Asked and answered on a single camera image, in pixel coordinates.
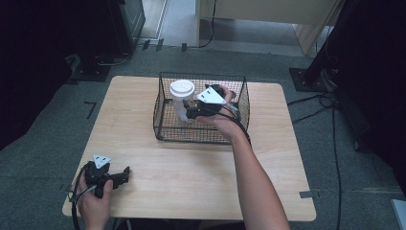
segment human arm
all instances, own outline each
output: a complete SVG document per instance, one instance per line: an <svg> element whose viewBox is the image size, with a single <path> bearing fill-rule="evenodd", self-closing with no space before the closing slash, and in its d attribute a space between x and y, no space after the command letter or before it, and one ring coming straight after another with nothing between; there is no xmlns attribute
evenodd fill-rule
<svg viewBox="0 0 406 230"><path fill-rule="evenodd" d="M231 92L225 87L222 88L229 103ZM229 114L226 109L220 112ZM246 228L289 229L286 214L272 181L259 163L241 128L219 115L198 117L196 120L215 126L232 145L239 203Z"/></svg>
<svg viewBox="0 0 406 230"><path fill-rule="evenodd" d="M84 174L81 175L78 186L78 194L87 189ZM113 181L108 180L104 184L103 197L97 198L93 193L84 193L78 200L78 208L86 225L86 230L102 230L110 217L111 192Z"/></svg>

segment white cup lid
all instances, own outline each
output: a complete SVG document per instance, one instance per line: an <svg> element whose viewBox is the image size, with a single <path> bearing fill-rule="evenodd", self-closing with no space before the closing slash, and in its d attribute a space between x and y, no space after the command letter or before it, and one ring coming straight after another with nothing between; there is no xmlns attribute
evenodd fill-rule
<svg viewBox="0 0 406 230"><path fill-rule="evenodd" d="M174 98L187 99L194 93L194 84L190 80L177 80L170 84L170 93Z"/></svg>

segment wooden table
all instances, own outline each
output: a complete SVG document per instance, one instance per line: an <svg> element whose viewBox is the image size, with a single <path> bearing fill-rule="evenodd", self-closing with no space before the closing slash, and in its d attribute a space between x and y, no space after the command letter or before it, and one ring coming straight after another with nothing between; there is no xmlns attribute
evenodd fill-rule
<svg viewBox="0 0 406 230"><path fill-rule="evenodd" d="M289 220L316 218L282 87L248 82L252 145ZM112 158L110 173L131 169L113 191L111 215L122 218L242 219L230 146L158 141L152 115L158 79L115 77L79 163ZM63 214L71 215L65 200Z"/></svg>

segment forearm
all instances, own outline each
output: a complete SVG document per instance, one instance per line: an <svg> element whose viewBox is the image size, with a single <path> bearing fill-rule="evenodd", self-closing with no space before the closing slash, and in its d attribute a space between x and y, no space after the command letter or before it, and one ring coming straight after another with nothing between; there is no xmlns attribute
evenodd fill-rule
<svg viewBox="0 0 406 230"><path fill-rule="evenodd" d="M247 229L289 229L281 201L241 130L230 141L236 163L237 188Z"/></svg>

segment table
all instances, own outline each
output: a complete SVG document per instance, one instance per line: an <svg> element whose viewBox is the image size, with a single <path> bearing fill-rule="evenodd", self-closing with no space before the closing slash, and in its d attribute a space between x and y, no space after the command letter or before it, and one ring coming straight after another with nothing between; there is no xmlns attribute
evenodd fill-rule
<svg viewBox="0 0 406 230"><path fill-rule="evenodd" d="M334 25L344 0L219 0L215 17L293 24L305 55L313 47L326 25ZM197 45L200 19L212 18L214 0L196 0Z"/></svg>
<svg viewBox="0 0 406 230"><path fill-rule="evenodd" d="M282 87L248 82L248 132L289 220L311 221L316 212ZM113 191L111 216L159 219L242 219L231 146L158 141L152 114L157 78L115 77L80 160L112 158L110 173L131 169ZM71 215L66 199L63 214Z"/></svg>

